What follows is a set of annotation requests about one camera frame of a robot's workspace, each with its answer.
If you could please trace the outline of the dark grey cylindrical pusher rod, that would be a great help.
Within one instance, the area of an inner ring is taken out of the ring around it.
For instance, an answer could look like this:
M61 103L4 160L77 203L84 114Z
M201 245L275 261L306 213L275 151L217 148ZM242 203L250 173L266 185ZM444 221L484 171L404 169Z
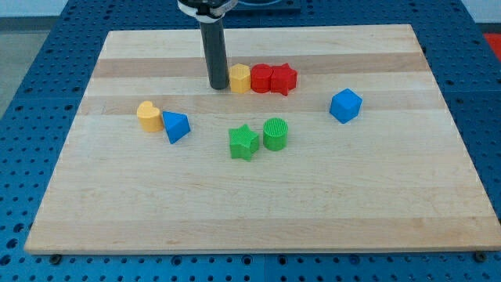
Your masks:
M200 24L207 74L210 86L216 90L229 86L225 34L222 19Z

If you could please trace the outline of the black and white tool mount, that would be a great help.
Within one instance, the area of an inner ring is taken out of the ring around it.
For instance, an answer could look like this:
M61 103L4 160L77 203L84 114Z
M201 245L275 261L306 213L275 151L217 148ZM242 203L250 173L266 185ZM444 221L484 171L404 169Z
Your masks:
M178 0L179 9L199 22L216 22L237 4L238 0Z

